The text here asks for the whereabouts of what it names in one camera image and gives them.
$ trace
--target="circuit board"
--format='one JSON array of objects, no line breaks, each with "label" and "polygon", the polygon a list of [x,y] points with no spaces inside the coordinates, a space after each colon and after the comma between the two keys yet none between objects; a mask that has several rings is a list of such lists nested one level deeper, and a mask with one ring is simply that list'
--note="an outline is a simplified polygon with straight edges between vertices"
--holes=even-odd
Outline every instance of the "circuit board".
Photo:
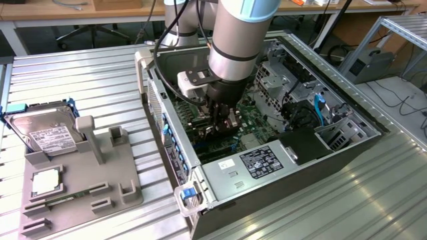
[{"label": "circuit board", "polygon": [[241,127],[238,128],[237,133],[217,140],[196,142],[193,134],[197,134],[197,131],[194,131],[189,123],[201,122],[208,116],[202,114],[202,111],[200,111],[196,106],[186,102],[172,101],[177,117],[201,164],[206,164],[220,158],[245,151],[248,145],[241,141],[242,136],[250,136],[249,134],[253,134],[253,137],[261,145],[266,142],[268,138],[277,133],[262,119],[262,115],[256,106],[250,105],[249,102],[249,96],[244,95],[236,105],[241,116]]}]

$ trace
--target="warning label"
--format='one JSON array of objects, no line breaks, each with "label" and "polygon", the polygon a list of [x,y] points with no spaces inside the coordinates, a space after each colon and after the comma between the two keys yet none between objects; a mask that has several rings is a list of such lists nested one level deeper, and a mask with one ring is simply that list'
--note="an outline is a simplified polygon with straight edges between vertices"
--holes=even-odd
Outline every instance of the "warning label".
[{"label": "warning label", "polygon": [[52,153],[76,146],[66,126],[34,131],[30,132],[29,135],[45,153]]},{"label": "warning label", "polygon": [[282,165],[268,146],[240,155],[240,159],[252,178],[254,179],[258,179],[272,172],[282,169]]}]

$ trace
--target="robotic arm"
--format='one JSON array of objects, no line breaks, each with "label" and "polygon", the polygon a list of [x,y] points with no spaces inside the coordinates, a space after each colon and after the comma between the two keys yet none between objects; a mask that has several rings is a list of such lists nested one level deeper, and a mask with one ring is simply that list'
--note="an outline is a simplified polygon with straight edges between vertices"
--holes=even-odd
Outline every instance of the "robotic arm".
[{"label": "robotic arm", "polygon": [[[173,23],[185,1],[188,0],[164,0],[166,26]],[[213,131],[224,135],[240,127],[236,104],[245,91],[246,79],[280,0],[217,0],[216,3],[212,3],[213,0],[201,0],[200,4],[196,1],[186,2],[177,26],[172,28],[176,31],[169,31],[161,43],[169,46],[198,43],[197,12],[202,28],[214,28],[212,43],[208,45],[208,66],[205,69],[180,72],[177,85],[186,98],[205,99]],[[197,96],[196,89],[202,89],[205,95]]]}]

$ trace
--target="hard drive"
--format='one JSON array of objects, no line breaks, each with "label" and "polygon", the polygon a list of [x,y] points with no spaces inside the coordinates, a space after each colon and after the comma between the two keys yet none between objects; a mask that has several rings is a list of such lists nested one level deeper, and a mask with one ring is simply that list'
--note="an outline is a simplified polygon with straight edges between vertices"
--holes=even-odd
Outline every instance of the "hard drive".
[{"label": "hard drive", "polygon": [[76,143],[85,140],[74,127],[77,116],[73,104],[62,100],[30,106],[10,104],[2,119],[29,152],[56,156],[73,152]]}]

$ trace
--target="barcode label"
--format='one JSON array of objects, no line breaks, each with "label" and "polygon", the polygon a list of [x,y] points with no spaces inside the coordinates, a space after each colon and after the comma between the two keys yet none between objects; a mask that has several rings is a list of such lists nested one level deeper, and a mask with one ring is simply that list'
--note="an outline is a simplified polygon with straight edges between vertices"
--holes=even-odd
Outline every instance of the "barcode label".
[{"label": "barcode label", "polygon": [[69,149],[76,146],[66,126],[34,131],[30,132],[29,135],[45,153]]}]

